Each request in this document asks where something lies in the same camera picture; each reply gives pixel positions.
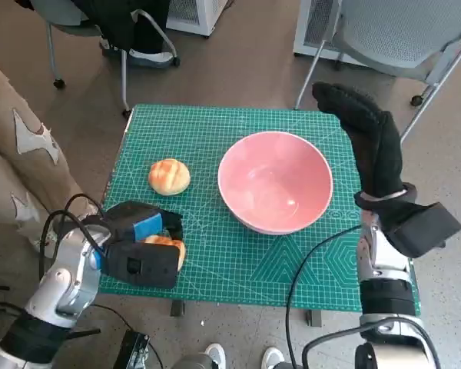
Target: gray chair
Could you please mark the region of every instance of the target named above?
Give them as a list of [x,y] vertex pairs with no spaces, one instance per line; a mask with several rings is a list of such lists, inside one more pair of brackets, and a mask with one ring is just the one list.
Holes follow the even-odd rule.
[[297,98],[303,94],[327,42],[377,71],[427,84],[403,141],[461,60],[461,0],[331,0],[323,40]]
[[[77,8],[71,0],[31,0],[35,11],[46,21],[46,30],[48,35],[49,61],[51,70],[55,77],[53,85],[61,90],[65,88],[65,82],[59,75],[55,63],[55,47],[53,45],[53,35],[51,27],[59,29],[69,35],[92,37],[101,36],[101,31],[96,25],[89,24],[88,17]],[[180,59],[177,56],[176,48],[171,40],[166,36],[164,31],[158,26],[154,19],[145,11],[137,10],[132,13],[134,17],[142,16],[154,26],[159,35],[164,39],[174,57],[174,66],[178,67]],[[127,52],[121,50],[121,100],[123,101],[123,116],[128,118],[131,113],[130,105],[127,103]]]

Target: bun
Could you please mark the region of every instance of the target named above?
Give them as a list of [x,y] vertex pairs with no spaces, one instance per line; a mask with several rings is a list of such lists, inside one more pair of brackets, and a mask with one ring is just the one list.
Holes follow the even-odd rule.
[[190,184],[190,171],[176,159],[164,159],[154,163],[148,174],[149,185],[163,196],[180,194]]
[[176,246],[179,248],[179,261],[177,263],[177,271],[180,271],[183,267],[183,261],[186,257],[186,247],[184,246],[183,241],[173,240],[172,238],[165,237],[165,236],[158,236],[153,234],[145,238],[146,244],[162,244],[162,245],[169,245],[169,246]]

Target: beige pants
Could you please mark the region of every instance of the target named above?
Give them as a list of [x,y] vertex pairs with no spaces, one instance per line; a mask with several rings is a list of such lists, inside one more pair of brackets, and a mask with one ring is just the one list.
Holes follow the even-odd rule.
[[[0,223],[37,241],[48,213],[79,192],[50,132],[0,71]],[[87,201],[75,200],[71,211],[85,214]]]

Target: floor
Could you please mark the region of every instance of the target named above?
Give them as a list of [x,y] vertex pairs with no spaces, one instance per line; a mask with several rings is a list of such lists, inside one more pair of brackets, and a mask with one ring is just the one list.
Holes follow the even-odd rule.
[[[298,3],[237,0],[208,40],[170,32],[181,53],[181,67],[131,69],[130,103],[291,108],[311,62],[292,53]],[[68,86],[64,91],[51,85],[43,23],[33,12],[0,0],[0,69],[52,128],[80,186],[101,198],[125,124],[120,115],[119,64],[103,59],[93,38],[59,32],[54,37],[58,68]],[[410,97],[423,90],[419,83],[366,68],[335,72],[328,61],[320,61],[314,78],[368,91],[394,113],[401,128],[413,114]],[[315,109],[309,93],[303,107]],[[461,221],[461,65],[404,144],[403,153],[403,179],[417,185],[420,201],[441,201]],[[27,300],[37,283],[36,263],[24,240],[0,226],[0,282],[13,287],[9,301]],[[416,272],[423,319],[443,366],[461,368],[461,233],[445,250],[417,260]],[[180,355],[214,341],[225,347],[229,368],[259,367],[270,345],[287,352],[281,308],[190,303],[186,316],[176,320],[168,317],[166,300],[102,295],[98,302],[117,308],[136,329],[151,335],[167,367]],[[295,311],[291,330],[296,355],[314,337],[357,322],[357,314],[325,312],[323,328],[309,328],[303,312]],[[8,318],[0,318],[0,334],[8,324]],[[124,333],[121,322],[92,308],[80,326],[100,327],[102,334],[67,344],[56,367],[112,366]],[[352,337],[320,346],[311,354],[313,367],[352,367],[358,342]]]

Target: pink bowl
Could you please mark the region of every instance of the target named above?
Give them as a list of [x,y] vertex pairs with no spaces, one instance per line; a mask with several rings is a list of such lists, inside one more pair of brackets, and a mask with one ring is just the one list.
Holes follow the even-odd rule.
[[326,159],[310,142],[290,133],[261,132],[226,152],[218,187],[244,225],[264,234],[289,234],[325,212],[333,179]]

